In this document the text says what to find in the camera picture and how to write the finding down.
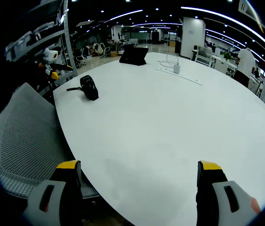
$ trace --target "white shirt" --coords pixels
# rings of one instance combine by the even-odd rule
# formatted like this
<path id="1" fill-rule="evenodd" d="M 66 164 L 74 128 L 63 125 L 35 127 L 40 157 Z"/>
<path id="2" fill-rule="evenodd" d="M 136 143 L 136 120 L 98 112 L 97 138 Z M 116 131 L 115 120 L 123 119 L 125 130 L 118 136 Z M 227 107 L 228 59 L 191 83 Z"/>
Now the white shirt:
<path id="1" fill-rule="evenodd" d="M 250 78 L 253 67 L 256 67 L 256 62 L 253 54 L 248 49 L 241 49 L 238 57 L 240 58 L 237 70 Z"/>

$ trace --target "white pillar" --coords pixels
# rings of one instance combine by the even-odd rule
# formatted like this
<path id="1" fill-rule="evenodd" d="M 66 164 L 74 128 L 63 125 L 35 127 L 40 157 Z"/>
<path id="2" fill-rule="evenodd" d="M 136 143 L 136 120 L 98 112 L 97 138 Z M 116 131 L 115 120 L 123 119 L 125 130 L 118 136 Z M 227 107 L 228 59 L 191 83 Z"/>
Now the white pillar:
<path id="1" fill-rule="evenodd" d="M 118 33 L 121 35 L 121 30 L 122 30 L 121 25 L 115 25 L 112 27 L 112 39 L 113 40 L 120 41 Z"/>
<path id="2" fill-rule="evenodd" d="M 184 17 L 180 55 L 192 58 L 194 45 L 203 46 L 206 24 L 203 20 Z"/>
<path id="3" fill-rule="evenodd" d="M 162 30 L 161 29 L 157 29 L 157 32 L 159 33 L 159 41 L 161 40 L 161 36 L 162 36 Z"/>

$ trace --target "open laptop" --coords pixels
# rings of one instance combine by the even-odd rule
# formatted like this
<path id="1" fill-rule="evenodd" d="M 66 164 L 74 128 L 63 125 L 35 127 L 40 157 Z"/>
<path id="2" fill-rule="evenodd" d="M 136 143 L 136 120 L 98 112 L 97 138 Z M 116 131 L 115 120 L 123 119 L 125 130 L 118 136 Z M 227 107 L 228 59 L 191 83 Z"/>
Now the open laptop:
<path id="1" fill-rule="evenodd" d="M 145 65 L 145 56 L 148 52 L 148 48 L 128 48 L 125 49 L 123 55 L 120 58 L 120 63 L 130 65 Z"/>

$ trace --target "white oval table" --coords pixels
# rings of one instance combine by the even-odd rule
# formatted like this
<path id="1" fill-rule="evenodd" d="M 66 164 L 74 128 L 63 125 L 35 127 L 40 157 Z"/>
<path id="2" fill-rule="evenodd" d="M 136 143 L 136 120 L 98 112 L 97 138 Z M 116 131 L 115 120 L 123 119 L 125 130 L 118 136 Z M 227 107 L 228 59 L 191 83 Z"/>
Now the white oval table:
<path id="1" fill-rule="evenodd" d="M 197 162 L 206 160 L 264 208 L 265 104 L 199 63 L 179 59 L 181 73 L 203 86 L 157 71 L 165 54 L 145 60 L 102 65 L 54 91 L 66 140 L 94 188 L 136 226 L 196 225 Z M 96 101 L 66 91 L 87 74 Z"/>

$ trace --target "ceiling light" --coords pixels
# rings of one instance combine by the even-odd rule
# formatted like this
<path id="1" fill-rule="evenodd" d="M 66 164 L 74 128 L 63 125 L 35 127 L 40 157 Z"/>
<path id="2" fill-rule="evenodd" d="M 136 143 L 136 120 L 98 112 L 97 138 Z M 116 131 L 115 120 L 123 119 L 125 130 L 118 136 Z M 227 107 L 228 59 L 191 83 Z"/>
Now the ceiling light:
<path id="1" fill-rule="evenodd" d="M 105 21 L 104 23 L 106 23 L 106 22 L 108 22 L 108 21 L 111 21 L 111 20 L 114 20 L 114 19 L 116 19 L 116 18 L 119 18 L 119 17 L 121 17 L 121 16 L 126 16 L 126 15 L 129 15 L 129 14 L 132 14 L 132 13 L 138 13 L 138 12 L 142 12 L 142 11 L 143 11 L 143 10 L 140 9 L 140 10 L 133 11 L 133 12 L 130 12 L 130 13 L 125 13 L 125 14 L 122 14 L 122 15 L 116 16 L 116 17 L 114 17 L 114 18 L 111 18 L 110 20 L 107 20 L 107 21 Z"/>
<path id="2" fill-rule="evenodd" d="M 211 13 L 211 14 L 214 14 L 214 15 L 217 15 L 217 16 L 220 16 L 220 17 L 223 17 L 225 19 L 228 19 L 230 21 L 233 21 L 235 22 L 236 24 L 244 27 L 245 29 L 249 30 L 250 32 L 252 32 L 254 35 L 256 35 L 259 39 L 261 39 L 264 43 L 265 43 L 265 38 L 263 38 L 260 34 L 258 34 L 256 31 L 254 31 L 253 29 L 251 29 L 250 27 L 246 26 L 245 24 L 239 22 L 238 20 L 235 20 L 229 16 L 225 16 L 223 14 L 220 14 L 220 13 L 216 13 L 216 12 L 213 12 L 213 11 L 210 11 L 210 10 L 206 10 L 206 9 L 201 9 L 201 8 L 193 8 L 193 7 L 183 7 L 181 6 L 182 9 L 190 9 L 190 10 L 197 10 L 197 11 L 201 11 L 201 12 L 206 12 L 206 13 Z"/>
<path id="3" fill-rule="evenodd" d="M 228 41 L 222 40 L 222 39 L 217 38 L 217 37 L 215 37 L 215 36 L 213 36 L 213 35 L 210 35 L 210 34 L 207 34 L 207 35 L 213 37 L 214 39 L 219 39 L 219 40 L 221 40 L 221 41 L 227 42 L 227 43 L 230 44 L 231 46 L 234 46 L 234 47 L 236 47 L 236 48 L 238 48 L 238 49 L 241 49 L 241 48 L 235 46 L 234 44 L 232 44 L 232 43 L 230 43 L 230 42 L 228 42 Z"/>
<path id="4" fill-rule="evenodd" d="M 172 24 L 172 25 L 182 25 L 182 24 L 175 24 L 175 23 L 148 23 L 148 24 Z M 136 24 L 133 26 L 141 26 L 141 25 L 147 25 L 147 24 Z"/>
<path id="5" fill-rule="evenodd" d="M 224 37 L 226 37 L 226 38 L 228 38 L 228 39 L 231 39 L 231 40 L 233 40 L 233 41 L 239 43 L 239 44 L 242 45 L 242 46 L 245 46 L 245 45 L 243 45 L 241 42 L 239 42 L 239 41 L 237 41 L 237 40 L 235 40 L 235 39 L 233 39 L 233 38 L 231 38 L 231 37 L 228 37 L 228 36 L 226 36 L 226 35 L 224 35 L 224 34 L 221 34 L 221 33 L 219 33 L 219 32 L 216 32 L 216 31 L 213 31 L 213 30 L 210 30 L 210 29 L 206 29 L 206 31 L 214 32 L 214 33 L 216 33 L 216 34 L 220 34 L 220 35 L 222 35 L 222 36 L 224 36 Z"/>

